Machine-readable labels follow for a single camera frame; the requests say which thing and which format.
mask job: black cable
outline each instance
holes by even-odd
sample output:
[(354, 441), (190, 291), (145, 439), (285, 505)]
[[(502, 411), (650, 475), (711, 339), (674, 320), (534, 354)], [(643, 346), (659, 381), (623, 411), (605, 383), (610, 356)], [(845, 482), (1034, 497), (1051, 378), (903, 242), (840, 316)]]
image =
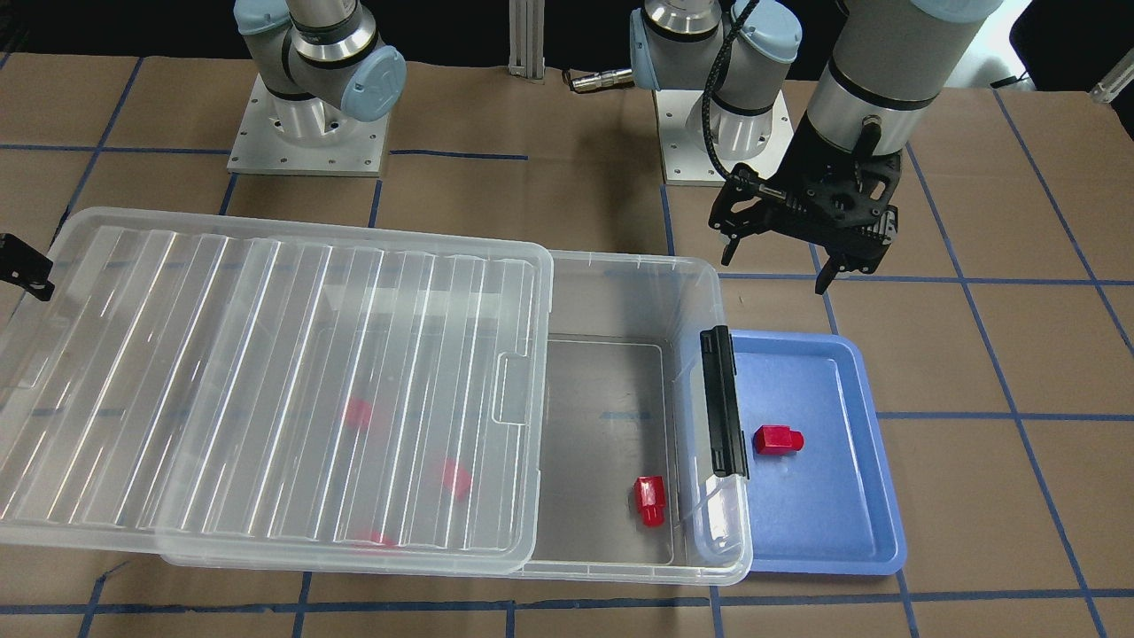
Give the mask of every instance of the black cable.
[(733, 51), (733, 41), (741, 34), (741, 28), (744, 27), (744, 23), (747, 22), (748, 16), (752, 15), (752, 11), (755, 10), (759, 3), (760, 0), (748, 0), (747, 6), (744, 7), (744, 10), (741, 11), (741, 15), (733, 23), (733, 28), (728, 29), (725, 41), (720, 45), (720, 51), (717, 51), (717, 58), (713, 59), (712, 67), (709, 68), (709, 77), (705, 79), (705, 92), (701, 94), (701, 129), (704, 134), (705, 151), (709, 153), (709, 161), (712, 162), (713, 168), (725, 179), (728, 179), (730, 175), (725, 164), (721, 163), (720, 158), (717, 156), (717, 148), (713, 146), (712, 130), (709, 126), (709, 100), (713, 92), (717, 91), (717, 78), (720, 77), (720, 69), (725, 66), (725, 60), (728, 59), (729, 53)]

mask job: black bracket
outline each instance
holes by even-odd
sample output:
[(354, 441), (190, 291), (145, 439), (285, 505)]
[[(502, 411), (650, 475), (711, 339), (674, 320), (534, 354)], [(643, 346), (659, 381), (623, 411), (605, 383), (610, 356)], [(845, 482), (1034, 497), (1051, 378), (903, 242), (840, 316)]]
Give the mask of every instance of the black bracket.
[(0, 280), (16, 283), (40, 300), (51, 300), (51, 260), (15, 235), (0, 232)]
[(701, 333), (701, 365), (705, 377), (713, 474), (748, 478), (748, 453), (744, 449), (741, 409), (736, 405), (736, 359), (728, 326)]

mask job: red plastic part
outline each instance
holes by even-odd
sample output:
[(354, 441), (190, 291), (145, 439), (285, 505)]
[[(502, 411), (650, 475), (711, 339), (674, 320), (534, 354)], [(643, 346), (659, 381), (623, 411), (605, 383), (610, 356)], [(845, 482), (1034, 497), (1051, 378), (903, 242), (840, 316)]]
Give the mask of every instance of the red plastic part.
[(347, 410), (342, 417), (342, 423), (353, 431), (366, 432), (370, 428), (370, 420), (373, 416), (374, 407), (369, 401), (350, 398), (347, 400)]
[(390, 541), (389, 538), (383, 536), (381, 531), (378, 530), (370, 533), (370, 542), (375, 545), (380, 545), (382, 547), (393, 547), (395, 545), (397, 545), (397, 543)]
[(760, 426), (752, 437), (756, 454), (784, 456), (803, 450), (803, 433), (788, 426)]
[(473, 491), (473, 475), (456, 459), (446, 457), (441, 468), (441, 486), (452, 493), (457, 501), (464, 501)]
[(661, 477), (638, 477), (634, 482), (634, 502), (646, 527), (666, 522), (666, 484)]

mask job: metal mounting plate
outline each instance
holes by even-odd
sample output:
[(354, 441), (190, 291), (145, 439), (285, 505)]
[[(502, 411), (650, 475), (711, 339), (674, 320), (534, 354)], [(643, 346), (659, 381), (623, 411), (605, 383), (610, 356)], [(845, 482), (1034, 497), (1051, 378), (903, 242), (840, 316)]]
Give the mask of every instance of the metal mounting plate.
[[(701, 91), (654, 91), (654, 108), (658, 113), (658, 137), (661, 141), (661, 160), (666, 170), (666, 184), (689, 186), (719, 186), (725, 179), (717, 175), (709, 155), (685, 127), (689, 110), (701, 100)], [(792, 141), (792, 120), (787, 114), (784, 93), (776, 96), (772, 104), (772, 134), (763, 151), (741, 161), (751, 165), (762, 177), (770, 177), (784, 159)], [(725, 161), (731, 170), (735, 161)]]
[(333, 145), (319, 147), (289, 143), (274, 130), (274, 116), (271, 94), (257, 76), (228, 156), (229, 172), (341, 177), (381, 175), (389, 114), (378, 121), (357, 122), (349, 136), (344, 136)]

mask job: clear plastic storage bin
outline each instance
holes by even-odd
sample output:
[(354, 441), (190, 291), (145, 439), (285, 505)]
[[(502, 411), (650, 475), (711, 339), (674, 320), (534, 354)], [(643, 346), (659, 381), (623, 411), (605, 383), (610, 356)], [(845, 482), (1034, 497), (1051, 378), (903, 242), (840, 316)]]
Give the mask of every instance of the clear plastic storage bin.
[[(92, 209), (0, 335), (0, 541), (181, 564), (716, 582), (752, 560), (713, 470), (677, 257)], [(665, 477), (645, 528), (634, 479)]]

